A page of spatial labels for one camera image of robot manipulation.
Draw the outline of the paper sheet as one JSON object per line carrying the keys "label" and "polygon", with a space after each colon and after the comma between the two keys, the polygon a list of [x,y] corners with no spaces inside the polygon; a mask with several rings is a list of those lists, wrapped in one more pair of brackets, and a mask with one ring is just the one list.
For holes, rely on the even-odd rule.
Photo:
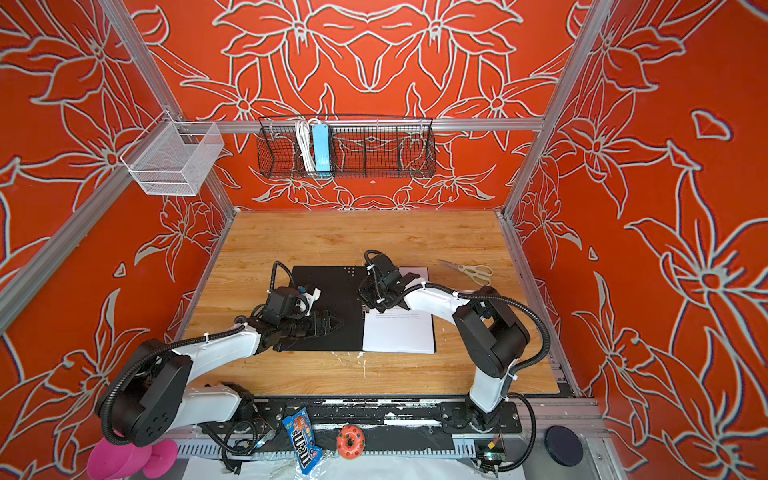
{"label": "paper sheet", "polygon": [[402,307],[384,313],[365,307],[362,350],[432,355],[436,352],[433,317]]}

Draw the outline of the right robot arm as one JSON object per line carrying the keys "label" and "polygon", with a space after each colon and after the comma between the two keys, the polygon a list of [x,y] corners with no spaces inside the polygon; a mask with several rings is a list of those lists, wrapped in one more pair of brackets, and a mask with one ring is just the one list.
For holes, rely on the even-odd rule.
{"label": "right robot arm", "polygon": [[502,405],[517,374],[544,360],[551,336],[545,322],[527,305],[491,286],[460,291],[403,275],[386,254],[364,253],[367,277],[359,288],[363,304],[381,314],[399,307],[453,324],[475,366],[464,413],[455,421],[479,433],[497,427]]}

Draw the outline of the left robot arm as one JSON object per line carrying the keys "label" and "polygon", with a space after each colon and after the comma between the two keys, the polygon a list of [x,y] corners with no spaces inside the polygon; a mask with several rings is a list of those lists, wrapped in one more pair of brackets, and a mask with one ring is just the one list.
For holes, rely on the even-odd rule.
{"label": "left robot arm", "polygon": [[237,316],[227,330],[173,343],[143,342],[94,409],[104,439],[145,447],[181,427],[250,419],[252,396],[244,388],[194,388],[192,381],[232,362],[335,333],[344,322],[317,307],[321,295],[319,288],[295,281],[270,285],[265,302]]}

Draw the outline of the grey clip folder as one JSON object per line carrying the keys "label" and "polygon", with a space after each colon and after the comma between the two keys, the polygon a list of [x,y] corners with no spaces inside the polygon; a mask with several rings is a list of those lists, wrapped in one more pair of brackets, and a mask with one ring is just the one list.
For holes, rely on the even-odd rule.
{"label": "grey clip folder", "polygon": [[337,351],[364,352],[362,350],[364,308],[358,289],[368,278],[362,266],[296,266],[294,279],[301,285],[310,284],[321,291],[313,309],[327,310],[344,321],[344,326],[323,337],[284,341],[282,351]]}

